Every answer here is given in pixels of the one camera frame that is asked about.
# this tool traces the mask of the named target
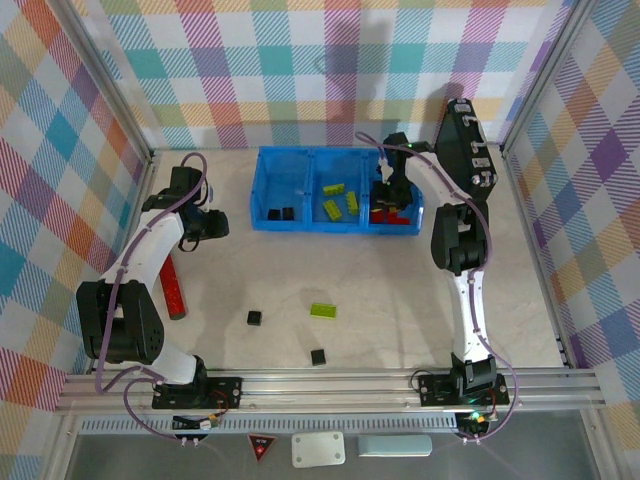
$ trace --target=plaid wallpaper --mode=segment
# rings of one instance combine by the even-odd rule
[[[434,139],[463,95],[496,140],[573,1],[74,3],[150,143],[236,148]]]
[[[564,329],[640,478],[640,2],[601,0],[510,164]]]
[[[34,478],[75,289],[115,259],[142,161],[44,0],[0,2],[0,479]]]

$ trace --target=black block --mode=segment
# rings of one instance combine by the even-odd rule
[[[262,312],[251,310],[247,316],[247,324],[259,327],[262,324]]]
[[[324,357],[324,349],[311,350],[311,363],[314,367],[327,364],[327,359]]]
[[[284,207],[282,209],[283,220],[293,220],[293,207]]]

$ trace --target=table surface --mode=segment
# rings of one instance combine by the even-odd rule
[[[168,319],[160,282],[153,298],[167,338],[209,368],[299,368],[325,350],[327,367],[451,365],[453,322],[445,273],[430,254],[430,229],[417,237],[256,232],[249,195],[257,150],[203,151],[230,234],[173,259],[187,316]],[[153,193],[169,184],[186,152],[163,152]],[[490,199],[494,259],[484,280],[488,335],[516,366],[562,362],[515,200],[497,151],[501,181]],[[196,166],[197,159],[192,160]],[[309,315],[312,303],[337,318]],[[247,325],[250,310],[262,326]]]

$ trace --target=purple cable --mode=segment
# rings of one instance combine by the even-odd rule
[[[431,160],[429,160],[424,155],[421,155],[420,153],[418,153],[418,152],[416,152],[414,150],[411,150],[410,148],[407,148],[407,147],[402,147],[402,146],[399,146],[399,145],[385,145],[384,143],[380,143],[380,142],[376,141],[373,137],[371,137],[370,135],[368,135],[368,134],[366,134],[364,132],[356,132],[355,137],[358,140],[360,140],[361,142],[363,142],[363,143],[367,143],[367,144],[369,144],[371,146],[376,147],[378,149],[378,151],[380,151],[381,149],[398,150],[400,152],[406,152],[406,153],[411,154],[412,156],[418,157],[420,160],[422,160],[424,163],[426,163],[427,166],[430,169],[432,169],[436,173],[438,178],[442,181],[442,184],[447,188],[447,190],[449,190],[449,193],[453,197],[455,197],[458,200],[464,202],[465,204],[467,204],[469,206],[469,208],[471,208],[471,210],[473,210],[473,212],[478,217],[478,220],[480,220],[480,224],[482,225],[482,229],[484,230],[485,236],[487,237],[487,256],[485,258],[484,263],[481,266],[479,266],[478,268],[473,269],[471,271],[471,273],[469,274],[469,283],[472,284],[473,281],[474,281],[475,274],[477,272],[484,271],[486,266],[489,264],[489,262],[493,258],[493,242],[491,241],[491,233],[489,232],[489,224],[487,223],[487,219],[484,217],[484,215],[482,214],[482,212],[480,211],[478,206],[471,199],[465,198],[462,195],[460,195],[457,192],[457,188],[455,186],[453,186],[449,182],[447,176],[445,176],[445,174],[442,172],[442,170],[440,170],[438,165],[434,164]],[[480,343],[482,343],[484,348],[486,348],[487,351],[489,353],[491,353],[491,355],[493,355],[497,361],[502,363],[507,368],[507,370],[509,370],[509,372],[511,373],[511,376],[513,377],[513,384],[514,384],[513,400],[511,402],[511,405],[509,406],[509,410],[507,410],[507,413],[506,413],[504,419],[502,420],[502,422],[500,422],[500,425],[498,425],[495,429],[493,429],[491,432],[487,433],[486,435],[484,435],[482,437],[476,438],[476,437],[472,437],[472,436],[468,436],[468,435],[466,436],[469,439],[477,440],[479,442],[480,438],[482,438],[482,440],[485,440],[487,438],[491,438],[493,435],[495,435],[500,430],[502,430],[502,428],[507,424],[507,422],[511,418],[511,415],[513,414],[513,409],[515,408],[515,405],[518,402],[518,396],[520,394],[520,383],[518,381],[518,376],[516,375],[516,372],[513,369],[513,367],[511,366],[511,364],[509,364],[509,362],[507,362],[504,358],[502,358],[500,355],[498,355],[495,352],[495,350],[493,350],[493,348],[491,348],[491,346],[489,345],[489,342],[487,341],[487,339],[484,338],[480,334],[480,326],[478,325],[478,318],[476,316],[475,299],[474,299],[473,290],[474,290],[473,288],[469,288],[469,306],[471,307],[471,320],[473,322],[473,332],[476,334],[476,336],[478,337],[478,340],[480,340]]]
[[[111,388],[118,381],[120,381],[120,379],[122,379],[122,377],[124,377],[125,375],[127,375],[127,374],[129,374],[131,372],[142,371],[143,373],[149,375],[151,378],[145,377],[145,378],[134,379],[131,382],[129,382],[129,384],[125,387],[124,393],[123,393],[123,399],[124,399],[124,403],[125,403],[125,408],[127,409],[127,412],[129,412],[129,415],[131,415],[131,418],[133,418],[133,420],[135,420],[136,423],[138,423],[140,426],[142,426],[142,428],[144,428],[145,430],[147,430],[150,433],[153,433],[154,435],[157,435],[157,436],[162,437],[162,438],[168,438],[170,440],[177,440],[177,439],[175,437],[170,436],[170,435],[166,435],[164,433],[158,432],[158,431],[154,430],[153,428],[147,426],[144,422],[142,422],[142,420],[140,420],[138,417],[136,417],[136,415],[133,413],[133,411],[131,410],[131,407],[129,406],[128,399],[127,399],[127,394],[129,392],[129,389],[135,383],[140,383],[140,382],[155,383],[155,382],[159,382],[159,381],[164,381],[164,377],[162,377],[162,375],[158,375],[157,373],[155,373],[155,372],[153,372],[153,371],[151,371],[151,370],[149,370],[149,369],[147,369],[145,367],[141,367],[141,366],[129,367],[129,368],[126,368],[126,369],[122,370],[115,377],[113,377],[113,379],[111,379],[111,381],[104,388],[102,387],[102,375],[104,374],[104,364],[105,364],[105,361],[106,361],[106,358],[107,358],[107,351],[109,349],[109,342],[111,341],[111,330],[113,328],[113,317],[115,316],[115,311],[116,311],[116,301],[117,301],[117,297],[118,297],[118,289],[120,288],[120,284],[122,283],[122,277],[124,276],[124,274],[126,272],[126,267],[129,265],[129,260],[131,259],[131,256],[133,255],[133,252],[138,247],[138,245],[140,244],[140,242],[142,241],[144,236],[148,232],[151,231],[151,228],[156,223],[158,223],[160,220],[162,220],[164,217],[169,215],[171,212],[173,212],[174,210],[176,210],[177,208],[182,206],[191,197],[193,197],[196,193],[198,193],[200,191],[200,188],[202,187],[204,179],[207,176],[207,161],[204,158],[204,156],[202,154],[200,154],[200,153],[192,152],[192,153],[187,154],[182,159],[182,162],[180,163],[180,166],[183,166],[187,162],[187,160],[189,158],[191,158],[191,157],[198,157],[202,161],[202,175],[200,176],[200,180],[198,180],[198,183],[196,184],[196,186],[193,187],[193,189],[189,193],[187,193],[184,197],[182,197],[176,203],[174,203],[173,205],[171,205],[170,207],[166,208],[165,210],[160,212],[158,215],[153,217],[151,219],[151,221],[146,225],[146,227],[143,228],[142,230],[140,230],[140,232],[138,232],[138,234],[134,237],[134,239],[129,244],[129,247],[125,251],[124,255],[122,256],[122,262],[120,264],[120,268],[116,272],[116,278],[115,278],[115,280],[113,282],[113,286],[111,287],[111,295],[109,296],[109,305],[107,307],[107,321],[106,321],[104,335],[103,335],[103,339],[102,339],[102,346],[100,348],[100,355],[98,357],[98,366],[96,367],[96,377],[95,377],[96,392],[99,395],[104,395],[109,390],[111,390]]]

